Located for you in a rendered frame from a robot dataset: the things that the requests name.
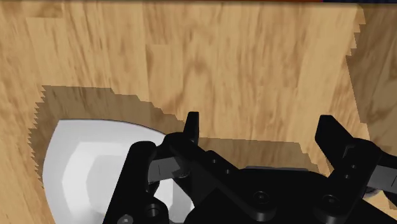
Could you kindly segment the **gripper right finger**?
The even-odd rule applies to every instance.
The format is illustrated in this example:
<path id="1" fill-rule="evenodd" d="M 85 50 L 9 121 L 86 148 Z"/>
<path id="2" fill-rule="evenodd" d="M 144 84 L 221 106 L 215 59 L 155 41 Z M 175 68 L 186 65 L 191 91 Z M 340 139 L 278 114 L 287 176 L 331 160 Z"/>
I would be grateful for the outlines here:
<path id="1" fill-rule="evenodd" d="M 331 115 L 321 115 L 315 141 L 333 167 L 313 208 L 322 224 L 397 224 L 363 199 L 367 188 L 383 191 L 397 206 L 397 156 L 353 137 Z"/>

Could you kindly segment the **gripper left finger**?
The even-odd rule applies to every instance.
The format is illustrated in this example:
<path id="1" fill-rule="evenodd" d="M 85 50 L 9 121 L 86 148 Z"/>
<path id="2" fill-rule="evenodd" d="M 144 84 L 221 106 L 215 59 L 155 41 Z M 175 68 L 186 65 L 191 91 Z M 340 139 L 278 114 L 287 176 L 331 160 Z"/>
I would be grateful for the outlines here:
<path id="1" fill-rule="evenodd" d="M 169 210 L 154 194 L 173 179 L 194 208 L 183 224 L 269 224 L 277 204 L 259 182 L 259 171 L 238 169 L 198 146 L 199 114 L 188 113 L 184 130 L 160 145 L 134 143 L 127 153 L 103 224 L 170 224 Z"/>

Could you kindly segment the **white bowl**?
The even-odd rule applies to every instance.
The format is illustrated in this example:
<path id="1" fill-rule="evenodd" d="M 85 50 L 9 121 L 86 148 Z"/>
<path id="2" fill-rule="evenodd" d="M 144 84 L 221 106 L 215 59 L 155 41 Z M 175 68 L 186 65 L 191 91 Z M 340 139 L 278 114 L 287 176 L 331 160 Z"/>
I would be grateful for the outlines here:
<path id="1" fill-rule="evenodd" d="M 102 224 L 129 148 L 164 133 L 112 120 L 59 120 L 43 164 L 55 224 Z"/>

